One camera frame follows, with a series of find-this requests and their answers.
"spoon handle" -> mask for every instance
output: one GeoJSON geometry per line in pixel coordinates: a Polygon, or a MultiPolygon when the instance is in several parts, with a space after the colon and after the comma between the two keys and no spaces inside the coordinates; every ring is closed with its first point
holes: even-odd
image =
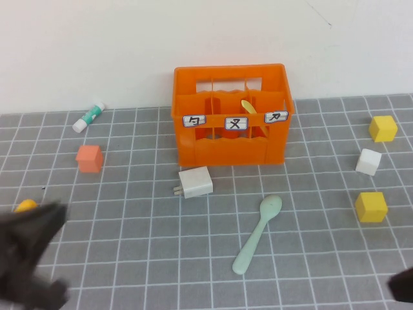
{"type": "Polygon", "coordinates": [[[263,234],[265,225],[267,222],[262,219],[259,220],[257,227],[252,232],[251,236],[248,238],[244,247],[240,250],[237,258],[232,264],[232,270],[236,274],[244,274],[250,265],[251,259],[257,249],[258,241],[263,234]]]}

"spoon bowl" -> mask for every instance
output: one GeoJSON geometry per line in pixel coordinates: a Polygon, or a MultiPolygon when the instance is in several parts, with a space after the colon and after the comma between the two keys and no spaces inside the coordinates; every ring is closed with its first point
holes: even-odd
{"type": "Polygon", "coordinates": [[[275,218],[281,211],[283,206],[283,200],[277,195],[270,195],[264,198],[259,206],[259,213],[261,219],[268,222],[272,218],[275,218]]]}

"label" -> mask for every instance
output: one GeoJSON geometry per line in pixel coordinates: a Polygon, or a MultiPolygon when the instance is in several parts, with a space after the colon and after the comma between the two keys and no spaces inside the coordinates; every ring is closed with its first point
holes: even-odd
{"type": "Polygon", "coordinates": [[[287,111],[274,111],[274,112],[269,112],[265,113],[265,123],[267,124],[272,124],[277,121],[286,121],[288,118],[288,112],[287,111]]]}
{"type": "Polygon", "coordinates": [[[183,117],[184,127],[195,127],[207,122],[205,115],[187,115],[183,117]]]}
{"type": "Polygon", "coordinates": [[[245,130],[248,128],[248,118],[226,118],[225,129],[245,130]]]}
{"type": "Polygon", "coordinates": [[[89,125],[100,113],[102,113],[101,108],[95,105],[84,116],[82,116],[82,119],[89,125]]]}

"light green spoon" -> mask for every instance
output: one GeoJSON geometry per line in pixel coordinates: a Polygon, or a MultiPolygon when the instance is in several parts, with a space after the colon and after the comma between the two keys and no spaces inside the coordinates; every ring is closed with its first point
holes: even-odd
{"type": "Polygon", "coordinates": [[[258,241],[263,234],[265,225],[269,220],[275,218],[281,210],[283,201],[277,195],[270,195],[264,198],[259,206],[259,212],[261,218],[257,224],[257,227],[248,238],[244,247],[240,250],[237,258],[232,264],[232,270],[236,274],[244,274],[250,265],[251,259],[257,249],[258,241]]]}

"white cube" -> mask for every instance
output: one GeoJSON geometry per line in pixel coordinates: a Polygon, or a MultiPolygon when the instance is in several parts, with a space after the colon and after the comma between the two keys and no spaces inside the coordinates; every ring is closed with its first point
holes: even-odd
{"type": "Polygon", "coordinates": [[[379,167],[381,154],[373,150],[363,149],[357,162],[356,171],[373,176],[379,167]]]}

